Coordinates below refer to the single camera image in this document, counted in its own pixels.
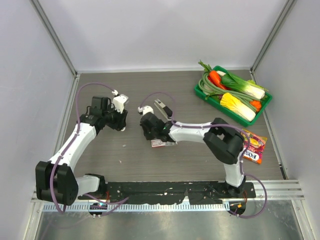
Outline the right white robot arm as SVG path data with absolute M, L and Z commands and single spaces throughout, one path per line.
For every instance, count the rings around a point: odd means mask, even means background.
M 245 151 L 244 137 L 222 118 L 204 124 L 187 124 L 178 121 L 164 122 L 148 112 L 140 119 L 143 135 L 147 140 L 162 142 L 195 142 L 206 144 L 225 170 L 225 190 L 233 198 L 244 192 L 246 177 L 241 157 Z

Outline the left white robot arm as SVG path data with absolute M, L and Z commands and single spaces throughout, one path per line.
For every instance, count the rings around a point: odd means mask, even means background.
M 119 94 L 113 98 L 93 96 L 91 105 L 79 117 L 74 130 L 61 149 L 48 161 L 40 161 L 35 167 L 36 197 L 39 200 L 72 205 L 79 196 L 90 194 L 100 200 L 107 192 L 104 176 L 87 173 L 75 177 L 77 162 L 87 146 L 104 127 L 124 131 L 129 98 Z

